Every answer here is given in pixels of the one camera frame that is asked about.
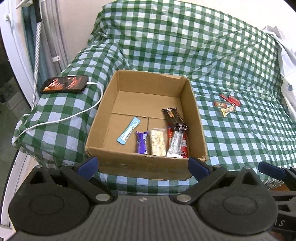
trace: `smartphone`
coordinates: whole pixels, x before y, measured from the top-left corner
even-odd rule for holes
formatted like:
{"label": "smartphone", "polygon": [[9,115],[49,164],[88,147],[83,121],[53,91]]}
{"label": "smartphone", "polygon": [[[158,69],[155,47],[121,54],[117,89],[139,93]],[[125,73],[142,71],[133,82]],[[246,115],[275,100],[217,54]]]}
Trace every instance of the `smartphone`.
{"label": "smartphone", "polygon": [[40,93],[80,93],[84,91],[88,79],[86,75],[49,78],[42,85]]}

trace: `checkered tablecloth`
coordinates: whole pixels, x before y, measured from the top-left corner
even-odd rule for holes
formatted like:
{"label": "checkered tablecloth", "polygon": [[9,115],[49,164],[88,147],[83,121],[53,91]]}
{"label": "checkered tablecloth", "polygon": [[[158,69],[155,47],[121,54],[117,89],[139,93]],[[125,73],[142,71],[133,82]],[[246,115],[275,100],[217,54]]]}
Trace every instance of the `checkered tablecloth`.
{"label": "checkered tablecloth", "polygon": [[[209,165],[228,170],[267,161],[295,166],[294,122],[281,104],[276,43],[269,35],[222,12],[178,1],[115,1],[99,13],[88,46],[63,71],[88,75],[108,85],[115,70],[185,75],[191,80],[207,142]],[[97,102],[99,89],[82,94],[46,94],[20,119],[13,144],[48,167],[86,158],[84,146],[96,109],[70,120],[40,126],[16,140],[25,128],[54,121]],[[233,95],[242,106],[222,117],[213,102]],[[197,181],[156,181],[98,173],[119,194],[167,194]]]}

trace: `purple snack wrapper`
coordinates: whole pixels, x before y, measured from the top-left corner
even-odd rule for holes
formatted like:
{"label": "purple snack wrapper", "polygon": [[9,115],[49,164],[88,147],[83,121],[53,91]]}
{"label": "purple snack wrapper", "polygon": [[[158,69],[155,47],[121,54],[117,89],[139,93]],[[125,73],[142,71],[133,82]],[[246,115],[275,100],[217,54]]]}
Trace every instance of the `purple snack wrapper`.
{"label": "purple snack wrapper", "polygon": [[148,154],[147,153],[147,145],[146,145],[146,139],[148,132],[137,132],[137,153],[138,154]]}

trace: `black snack wrapper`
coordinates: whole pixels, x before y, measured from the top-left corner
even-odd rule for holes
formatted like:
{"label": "black snack wrapper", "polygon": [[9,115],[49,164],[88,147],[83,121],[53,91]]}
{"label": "black snack wrapper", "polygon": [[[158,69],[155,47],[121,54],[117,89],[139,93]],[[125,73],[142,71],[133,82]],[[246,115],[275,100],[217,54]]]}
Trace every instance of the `black snack wrapper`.
{"label": "black snack wrapper", "polygon": [[162,109],[163,114],[168,122],[168,124],[175,130],[175,131],[185,131],[188,130],[188,126],[184,123],[182,117],[177,111],[177,108],[168,108]]}

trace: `black phone case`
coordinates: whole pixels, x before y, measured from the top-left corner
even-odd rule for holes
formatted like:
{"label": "black phone case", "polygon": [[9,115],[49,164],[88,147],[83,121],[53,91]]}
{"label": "black phone case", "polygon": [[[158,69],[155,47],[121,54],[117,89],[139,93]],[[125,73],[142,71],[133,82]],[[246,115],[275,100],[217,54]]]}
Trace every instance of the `black phone case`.
{"label": "black phone case", "polygon": [[[44,88],[47,87],[54,79],[58,79],[58,78],[64,78],[64,77],[86,77],[86,78],[82,78],[81,81],[84,82],[83,88],[80,89],[62,89],[62,90],[48,90],[45,91]],[[40,89],[40,93],[41,94],[52,94],[52,93],[81,93],[82,91],[85,90],[86,88],[86,83],[88,82],[89,77],[87,75],[75,75],[75,76],[62,76],[62,77],[52,77],[47,79],[41,89]]]}

